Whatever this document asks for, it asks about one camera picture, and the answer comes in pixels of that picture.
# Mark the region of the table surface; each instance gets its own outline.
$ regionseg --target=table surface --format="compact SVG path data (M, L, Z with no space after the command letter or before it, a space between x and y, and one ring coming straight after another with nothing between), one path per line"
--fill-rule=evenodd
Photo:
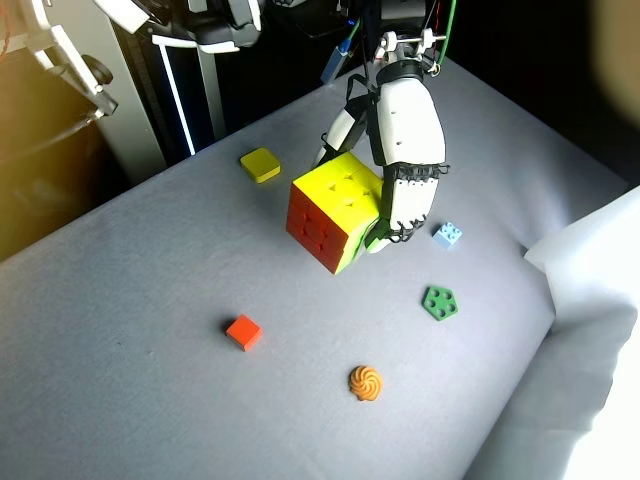
M345 78L2 264L0 478L463 476L553 320L524 248L624 183L453 62L428 82L452 165L428 224L337 277L284 225ZM256 185L238 159L261 146L283 171ZM434 321L429 285L460 313ZM248 353L223 333L241 313ZM357 365L376 402L349 393Z

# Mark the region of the blue lego brick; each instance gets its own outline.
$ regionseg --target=blue lego brick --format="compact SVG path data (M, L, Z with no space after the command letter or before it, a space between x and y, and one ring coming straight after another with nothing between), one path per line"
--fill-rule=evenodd
M462 230L453 223L447 222L433 236L433 239L443 248L449 250L462 236Z

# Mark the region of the orange cookie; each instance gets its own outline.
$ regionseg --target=orange cookie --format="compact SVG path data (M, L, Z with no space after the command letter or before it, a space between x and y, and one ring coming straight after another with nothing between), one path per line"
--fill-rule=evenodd
M357 367L349 377L349 390L358 400L373 401L382 390L382 377L372 367Z

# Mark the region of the toy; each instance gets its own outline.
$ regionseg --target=toy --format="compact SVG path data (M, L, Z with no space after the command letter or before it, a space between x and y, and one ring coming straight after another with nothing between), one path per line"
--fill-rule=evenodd
M358 400L374 401L382 390L382 377L373 367L357 367L349 376L349 390Z
M227 337L232 339L245 352L249 351L262 336L262 328L246 315L240 315L229 328Z
M330 272L356 257L378 220L382 181L351 153L330 160L291 186L287 231Z
M262 183L280 173L280 161L266 148L259 148L240 159L240 164L249 176Z
M458 313L456 298L447 288L429 287L422 305L438 321Z
M449 250L462 236L462 230L453 223L447 222L433 236L433 239L442 247Z

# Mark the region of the yellow block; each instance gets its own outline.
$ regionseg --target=yellow block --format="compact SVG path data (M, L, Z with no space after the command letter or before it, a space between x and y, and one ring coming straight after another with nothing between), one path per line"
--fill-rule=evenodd
M266 148L259 148L240 159L240 164L249 176L262 183L280 173L280 161Z
M331 237L330 233L335 228L344 232L345 235L338 235L346 238L342 245L318 244L319 250L312 252L317 257L323 257L318 259L329 270L338 273L356 257L367 229L378 220L382 180L353 154L344 153L311 170L295 180L293 184L333 223L333 225L315 225L315 227L320 227L328 238ZM298 224L301 222L295 218L290 220Z

